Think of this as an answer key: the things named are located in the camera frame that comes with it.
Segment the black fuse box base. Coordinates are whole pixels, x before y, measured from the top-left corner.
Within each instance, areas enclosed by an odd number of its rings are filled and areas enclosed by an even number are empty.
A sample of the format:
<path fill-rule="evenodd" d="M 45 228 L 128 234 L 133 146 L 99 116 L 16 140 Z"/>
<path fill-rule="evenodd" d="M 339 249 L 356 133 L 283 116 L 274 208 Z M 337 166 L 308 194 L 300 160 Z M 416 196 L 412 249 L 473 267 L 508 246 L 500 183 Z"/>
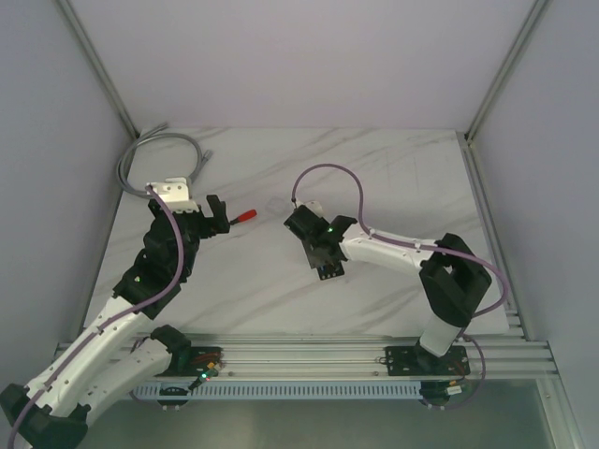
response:
<path fill-rule="evenodd" d="M 316 272 L 321 281 L 330 280 L 344 275 L 343 264 L 341 262 L 319 266 L 316 268 Z"/>

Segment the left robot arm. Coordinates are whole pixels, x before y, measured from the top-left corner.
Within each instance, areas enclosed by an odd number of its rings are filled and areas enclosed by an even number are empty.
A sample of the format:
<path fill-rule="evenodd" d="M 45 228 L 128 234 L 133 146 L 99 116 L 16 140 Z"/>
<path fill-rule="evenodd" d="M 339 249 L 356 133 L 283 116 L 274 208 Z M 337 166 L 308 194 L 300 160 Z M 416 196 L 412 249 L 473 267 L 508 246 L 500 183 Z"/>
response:
<path fill-rule="evenodd" d="M 191 275 L 199 243 L 230 229 L 226 204 L 207 197 L 207 217 L 191 199 L 150 193 L 153 214 L 144 246 L 94 321 L 44 371 L 9 384 L 1 408 L 11 430 L 7 447 L 75 448 L 115 402 L 163 373 L 180 376 L 192 361 L 190 340 L 155 318 Z"/>

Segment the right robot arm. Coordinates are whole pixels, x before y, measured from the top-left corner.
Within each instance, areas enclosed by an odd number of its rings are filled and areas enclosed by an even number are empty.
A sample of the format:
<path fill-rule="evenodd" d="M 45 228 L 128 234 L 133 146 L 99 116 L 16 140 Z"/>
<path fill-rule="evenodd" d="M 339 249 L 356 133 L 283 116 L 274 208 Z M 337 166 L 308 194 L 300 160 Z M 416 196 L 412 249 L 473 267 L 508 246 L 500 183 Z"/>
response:
<path fill-rule="evenodd" d="M 344 275 L 344 262 L 362 262 L 415 274 L 431 308 L 431 319 L 415 348 L 408 352 L 406 373 L 449 372 L 448 353 L 471 323 L 491 286 L 487 270 L 474 260 L 462 238 L 415 239 L 400 245 L 398 236 L 376 236 L 355 218 L 339 215 L 331 222 L 305 205 L 294 209 L 285 227 L 298 238 L 308 262 L 324 281 Z"/>

